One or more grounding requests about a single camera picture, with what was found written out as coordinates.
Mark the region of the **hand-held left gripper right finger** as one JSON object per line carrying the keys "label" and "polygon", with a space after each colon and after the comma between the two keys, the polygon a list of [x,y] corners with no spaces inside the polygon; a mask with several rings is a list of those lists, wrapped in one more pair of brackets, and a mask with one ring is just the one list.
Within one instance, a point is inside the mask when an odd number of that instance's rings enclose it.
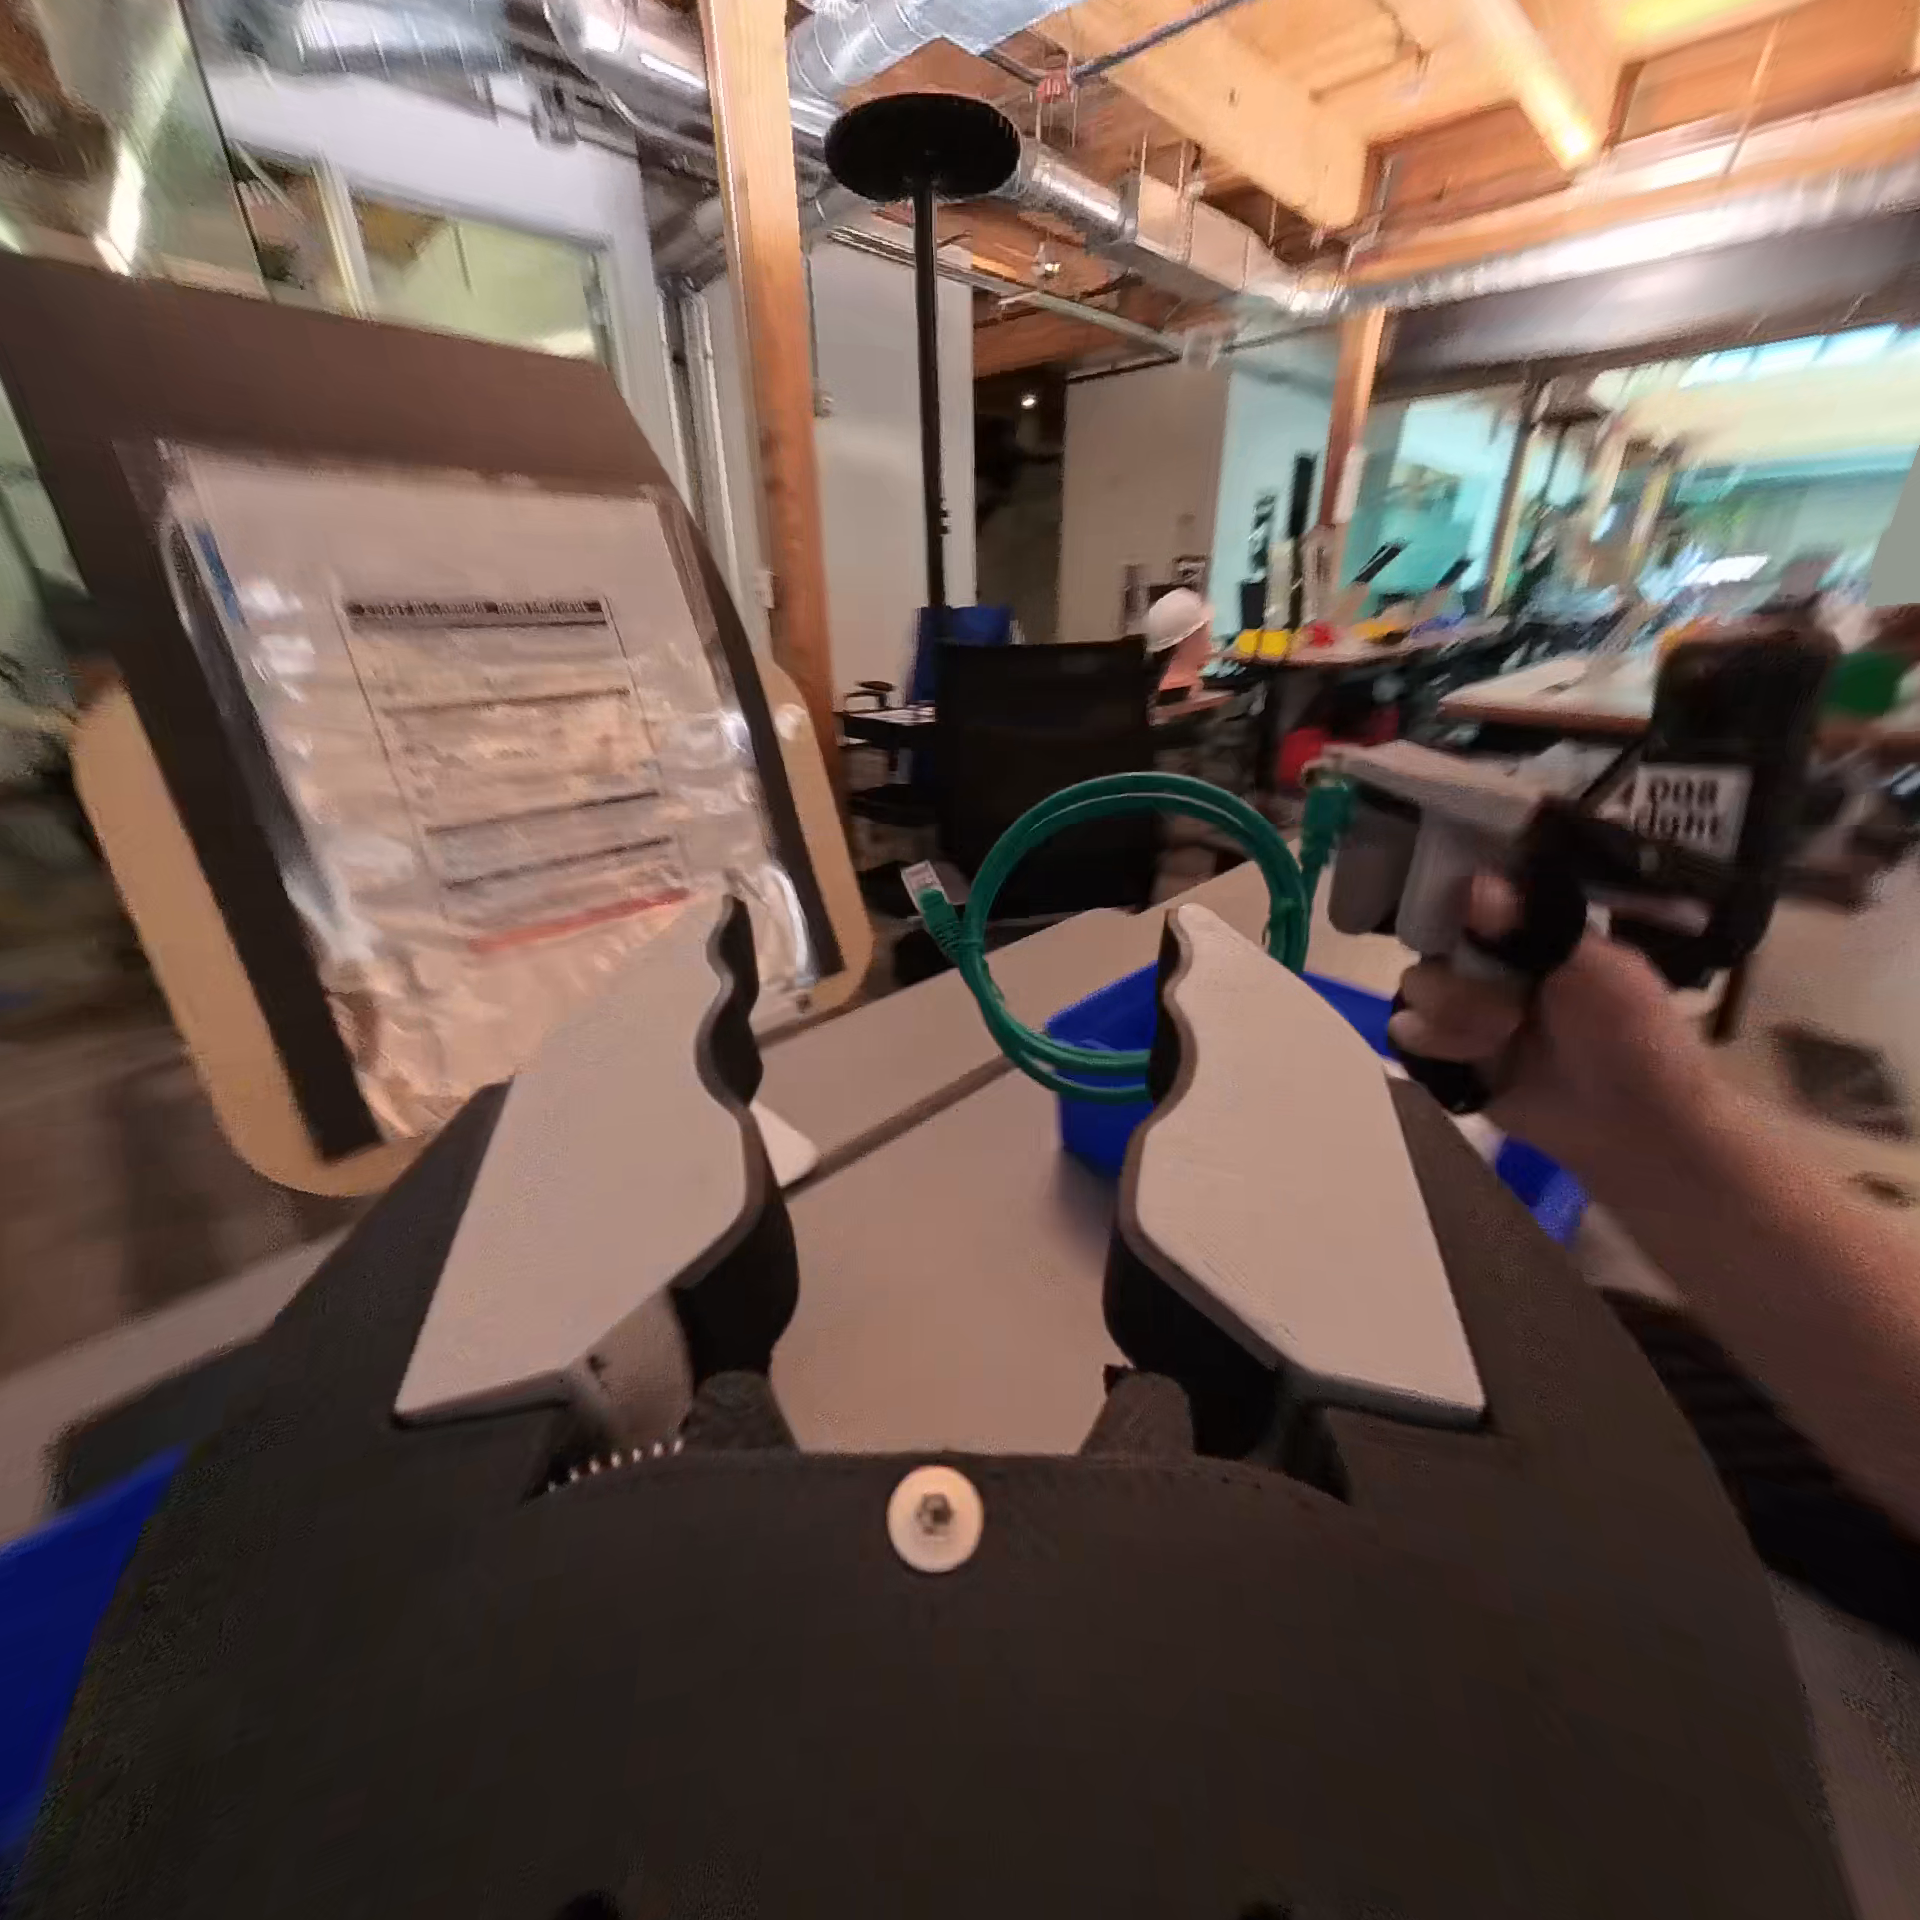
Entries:
{"label": "hand-held left gripper right finger", "polygon": [[1260,1428],[1263,1387],[1475,1428],[1475,1355],[1394,1081],[1311,985],[1211,907],[1166,912],[1150,1109],[1127,1143],[1105,1281],[1116,1346],[1182,1380],[1201,1428]]}

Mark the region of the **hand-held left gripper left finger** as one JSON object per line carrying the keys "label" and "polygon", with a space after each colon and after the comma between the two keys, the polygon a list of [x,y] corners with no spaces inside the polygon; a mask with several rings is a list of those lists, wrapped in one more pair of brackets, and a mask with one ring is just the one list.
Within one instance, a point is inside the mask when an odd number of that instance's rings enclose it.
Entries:
{"label": "hand-held left gripper left finger", "polygon": [[559,1408],[680,1426],[767,1380],[798,1304],[786,1190],[751,1118],[751,915],[687,906],[500,1091],[397,1384],[406,1426]]}

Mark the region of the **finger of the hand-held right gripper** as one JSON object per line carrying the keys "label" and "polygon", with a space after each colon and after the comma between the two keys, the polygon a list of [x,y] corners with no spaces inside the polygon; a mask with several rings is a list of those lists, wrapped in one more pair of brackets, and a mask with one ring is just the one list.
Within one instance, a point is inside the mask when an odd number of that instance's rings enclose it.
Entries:
{"label": "finger of the hand-held right gripper", "polygon": [[1413,820],[1350,820],[1325,881],[1338,931],[1394,931],[1413,859]]}
{"label": "finger of the hand-held right gripper", "polygon": [[1357,802],[1456,820],[1471,829],[1525,829],[1546,806],[1575,807],[1578,789],[1541,781],[1525,765],[1430,750],[1403,738],[1380,747],[1325,747],[1328,775],[1348,783]]}

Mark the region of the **person's right forearm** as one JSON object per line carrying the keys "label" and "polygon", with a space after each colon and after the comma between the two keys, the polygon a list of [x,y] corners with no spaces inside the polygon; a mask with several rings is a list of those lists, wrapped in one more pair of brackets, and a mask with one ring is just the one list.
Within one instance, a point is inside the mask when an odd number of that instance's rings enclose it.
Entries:
{"label": "person's right forearm", "polygon": [[1840,1474],[1917,1524],[1915,1227],[1730,1081],[1659,987],[1602,1016],[1589,1182]]}

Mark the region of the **person's right hand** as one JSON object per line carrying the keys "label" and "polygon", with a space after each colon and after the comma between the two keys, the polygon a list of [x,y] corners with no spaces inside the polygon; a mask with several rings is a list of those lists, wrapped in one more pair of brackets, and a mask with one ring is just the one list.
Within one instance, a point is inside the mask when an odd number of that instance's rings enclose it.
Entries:
{"label": "person's right hand", "polygon": [[1714,1051],[1641,953],[1586,930],[1529,984],[1483,953],[1518,927],[1516,889],[1477,877],[1465,902],[1461,949],[1402,977],[1389,1037],[1406,1067],[1460,1067],[1475,1114],[1565,1163],[1701,1104]]}

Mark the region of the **black mesh office chair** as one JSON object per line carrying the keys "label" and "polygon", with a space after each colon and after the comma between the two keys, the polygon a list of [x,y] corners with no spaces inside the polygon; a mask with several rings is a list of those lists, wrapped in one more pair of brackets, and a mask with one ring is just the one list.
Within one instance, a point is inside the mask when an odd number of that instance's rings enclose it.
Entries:
{"label": "black mesh office chair", "polygon": [[[1036,802],[1155,767],[1155,676],[1139,636],[1105,642],[942,640],[932,670],[929,792],[938,859],[975,883],[988,852]],[[1156,878],[1150,813],[1054,831],[1020,856],[992,921],[1139,910]]]}

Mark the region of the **framed instruction sign board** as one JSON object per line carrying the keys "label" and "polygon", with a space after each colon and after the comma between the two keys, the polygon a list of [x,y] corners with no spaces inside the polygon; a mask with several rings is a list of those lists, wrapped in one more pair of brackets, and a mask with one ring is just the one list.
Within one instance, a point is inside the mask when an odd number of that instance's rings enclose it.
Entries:
{"label": "framed instruction sign board", "polygon": [[4,255],[106,679],[87,824],[233,1155],[384,1187],[696,906],[758,1035],[875,939],[826,754],[607,371]]}

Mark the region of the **black floor lamp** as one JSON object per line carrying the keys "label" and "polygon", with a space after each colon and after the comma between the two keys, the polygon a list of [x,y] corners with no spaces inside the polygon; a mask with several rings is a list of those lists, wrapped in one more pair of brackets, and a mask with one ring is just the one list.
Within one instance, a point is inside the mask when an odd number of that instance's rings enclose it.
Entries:
{"label": "black floor lamp", "polygon": [[921,504],[929,632],[948,636],[948,499],[938,385],[937,207],[990,198],[1022,156],[1015,123],[953,91],[906,91],[842,113],[826,136],[832,180],[872,204],[906,204],[915,276]]}

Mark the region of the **silver ventilation duct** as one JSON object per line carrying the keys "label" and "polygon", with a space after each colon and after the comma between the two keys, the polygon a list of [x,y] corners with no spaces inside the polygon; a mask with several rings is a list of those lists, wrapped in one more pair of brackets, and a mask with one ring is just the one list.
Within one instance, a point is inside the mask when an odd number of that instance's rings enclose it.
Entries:
{"label": "silver ventilation duct", "polygon": [[[787,46],[796,154],[827,170],[826,136],[842,113],[858,107],[846,100],[857,82],[937,38],[969,46],[997,18],[1013,16],[1001,3],[857,3],[847,16],[813,16]],[[566,1],[546,3],[546,18],[568,59],[636,130],[695,140],[713,133],[706,49],[682,13],[662,3]],[[1284,266],[1251,228],[1218,208],[1180,210],[1159,180],[1111,189],[1031,136],[1020,138],[1015,177],[977,200],[1003,200],[1024,216],[1067,227],[1090,250],[1192,299],[1263,303],[1311,327],[1363,306],[1350,288]]]}

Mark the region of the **wooden post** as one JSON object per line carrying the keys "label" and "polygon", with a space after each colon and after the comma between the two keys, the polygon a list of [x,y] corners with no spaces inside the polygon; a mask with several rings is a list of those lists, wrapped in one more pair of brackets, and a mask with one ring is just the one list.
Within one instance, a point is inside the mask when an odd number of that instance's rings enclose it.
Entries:
{"label": "wooden post", "polygon": [[701,1],[707,113],[724,176],[734,338],[751,392],[771,654],[839,771],[832,621],[815,442],[805,250],[786,67],[786,7]]}

